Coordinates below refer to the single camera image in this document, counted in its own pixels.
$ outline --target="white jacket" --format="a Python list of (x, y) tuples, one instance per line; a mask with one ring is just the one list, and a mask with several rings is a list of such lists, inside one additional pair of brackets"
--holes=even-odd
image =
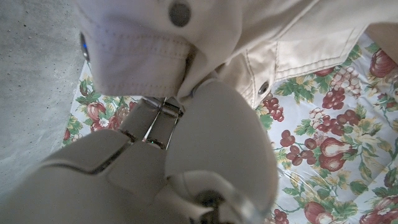
[(271, 86), (345, 61), (397, 0), (75, 0), (96, 90), (177, 96), (216, 70), (255, 108)]

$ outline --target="metal snap button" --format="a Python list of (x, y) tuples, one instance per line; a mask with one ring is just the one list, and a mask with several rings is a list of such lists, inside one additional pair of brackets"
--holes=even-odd
[(184, 27), (191, 19), (191, 9), (185, 1), (174, 1), (169, 9), (169, 18), (177, 27)]
[(267, 91), (268, 87), (269, 87), (268, 82), (265, 82), (264, 84), (262, 84), (262, 86), (259, 89), (259, 94), (260, 95), (264, 94)]

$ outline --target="gray floor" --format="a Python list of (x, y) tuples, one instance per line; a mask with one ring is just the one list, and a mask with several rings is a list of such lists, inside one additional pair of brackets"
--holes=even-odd
[(83, 65), (70, 1), (0, 1), (0, 200), (60, 147)]

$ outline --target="metal ring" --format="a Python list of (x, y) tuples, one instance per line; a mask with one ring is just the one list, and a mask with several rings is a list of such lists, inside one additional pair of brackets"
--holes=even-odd
[(259, 95), (264, 94), (267, 91), (268, 87), (269, 87), (268, 82), (265, 82), (264, 84), (262, 84), (262, 86), (259, 89)]

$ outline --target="floral tablecloth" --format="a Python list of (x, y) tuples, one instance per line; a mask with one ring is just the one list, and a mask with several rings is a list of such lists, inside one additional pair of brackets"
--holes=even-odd
[[(398, 223), (398, 66), (366, 35), (345, 63), (273, 86), (256, 109), (279, 163), (268, 222)], [(84, 66), (64, 144), (117, 129), (139, 96), (95, 92)]]

